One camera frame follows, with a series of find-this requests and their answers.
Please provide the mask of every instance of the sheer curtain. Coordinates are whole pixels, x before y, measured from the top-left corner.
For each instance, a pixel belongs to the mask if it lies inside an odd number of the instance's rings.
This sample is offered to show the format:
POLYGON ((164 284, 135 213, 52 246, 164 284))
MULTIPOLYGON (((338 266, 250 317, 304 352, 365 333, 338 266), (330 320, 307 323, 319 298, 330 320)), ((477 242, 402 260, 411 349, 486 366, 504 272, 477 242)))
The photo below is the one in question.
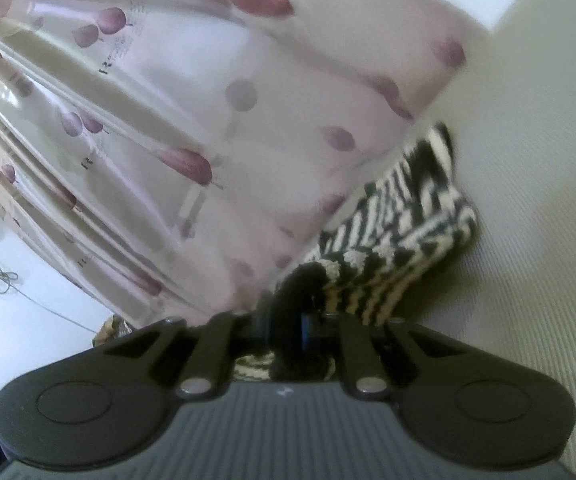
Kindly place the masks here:
POLYGON ((0 0, 0 215, 136 326, 249 308, 481 34, 439 0, 0 0))

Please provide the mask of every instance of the ribbed gray surface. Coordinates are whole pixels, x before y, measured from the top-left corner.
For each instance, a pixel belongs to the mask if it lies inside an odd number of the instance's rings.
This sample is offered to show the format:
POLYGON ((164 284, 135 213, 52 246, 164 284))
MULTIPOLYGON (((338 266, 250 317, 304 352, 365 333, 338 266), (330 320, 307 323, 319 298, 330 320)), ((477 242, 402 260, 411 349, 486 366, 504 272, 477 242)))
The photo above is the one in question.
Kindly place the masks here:
MULTIPOLYGON (((480 240, 404 299, 408 314, 561 381, 576 400, 576 0, 520 0, 431 107, 480 240)), ((564 455, 576 472, 576 429, 564 455)))
POLYGON ((549 463, 478 472, 440 459, 402 431, 385 404, 338 383, 233 383, 214 402, 188 404, 153 446, 89 473, 14 463, 0 480, 574 480, 549 463))

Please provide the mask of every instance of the zebra print cloth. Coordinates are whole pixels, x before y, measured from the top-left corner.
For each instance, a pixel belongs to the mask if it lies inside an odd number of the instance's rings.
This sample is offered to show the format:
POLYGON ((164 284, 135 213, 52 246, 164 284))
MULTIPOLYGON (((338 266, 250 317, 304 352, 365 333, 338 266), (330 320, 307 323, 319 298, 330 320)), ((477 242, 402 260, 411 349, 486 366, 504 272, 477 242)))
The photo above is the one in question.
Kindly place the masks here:
MULTIPOLYGON (((472 237, 476 215, 453 185, 452 164, 449 132, 436 124, 382 179, 365 186, 350 218, 322 232, 275 297, 314 296, 325 312, 383 324, 412 282, 472 237)), ((271 354, 245 356, 235 378, 268 380, 272 360, 271 354)))

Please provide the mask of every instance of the silver screw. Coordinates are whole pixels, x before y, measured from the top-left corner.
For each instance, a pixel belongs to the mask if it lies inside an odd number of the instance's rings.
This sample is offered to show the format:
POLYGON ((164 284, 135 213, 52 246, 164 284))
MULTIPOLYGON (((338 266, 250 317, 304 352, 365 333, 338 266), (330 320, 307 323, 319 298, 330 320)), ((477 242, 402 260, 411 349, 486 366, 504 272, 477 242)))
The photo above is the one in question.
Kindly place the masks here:
POLYGON ((357 390, 362 394, 379 394, 388 387, 380 377, 362 377, 357 381, 357 390))
POLYGON ((212 383, 203 377, 190 377, 181 383, 181 391, 188 395, 201 395, 212 388, 212 383))

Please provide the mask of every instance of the white logo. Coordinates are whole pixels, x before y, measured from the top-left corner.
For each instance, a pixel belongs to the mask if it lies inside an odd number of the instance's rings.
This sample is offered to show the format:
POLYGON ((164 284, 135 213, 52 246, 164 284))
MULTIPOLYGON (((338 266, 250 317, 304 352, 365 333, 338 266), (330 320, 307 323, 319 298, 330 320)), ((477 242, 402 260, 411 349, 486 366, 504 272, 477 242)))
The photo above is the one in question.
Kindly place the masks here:
POLYGON ((294 393, 294 390, 292 388, 290 388, 289 386, 284 386, 282 389, 277 390, 277 395, 280 395, 282 397, 287 397, 289 395, 292 395, 294 393))

